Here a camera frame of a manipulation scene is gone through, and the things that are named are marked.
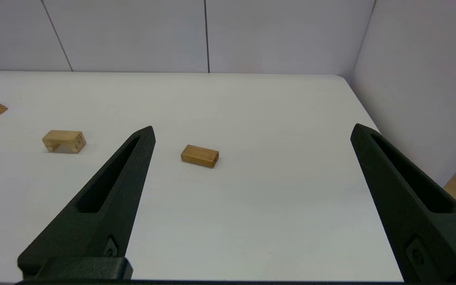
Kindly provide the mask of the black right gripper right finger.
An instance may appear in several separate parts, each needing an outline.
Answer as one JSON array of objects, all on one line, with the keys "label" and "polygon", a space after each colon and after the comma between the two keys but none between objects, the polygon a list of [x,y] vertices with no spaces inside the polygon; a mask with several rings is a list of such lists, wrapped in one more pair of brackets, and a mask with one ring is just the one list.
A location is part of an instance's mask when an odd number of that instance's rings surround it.
[{"label": "black right gripper right finger", "polygon": [[404,281],[456,283],[456,200],[377,131],[350,140]]}]

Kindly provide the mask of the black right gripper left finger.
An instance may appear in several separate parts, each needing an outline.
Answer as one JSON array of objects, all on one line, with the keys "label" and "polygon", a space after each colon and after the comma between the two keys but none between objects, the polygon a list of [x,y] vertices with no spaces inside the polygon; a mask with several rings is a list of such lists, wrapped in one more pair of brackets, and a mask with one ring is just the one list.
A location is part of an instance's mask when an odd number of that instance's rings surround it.
[{"label": "black right gripper left finger", "polygon": [[156,143],[134,132],[18,256],[23,279],[130,279],[125,253]]}]

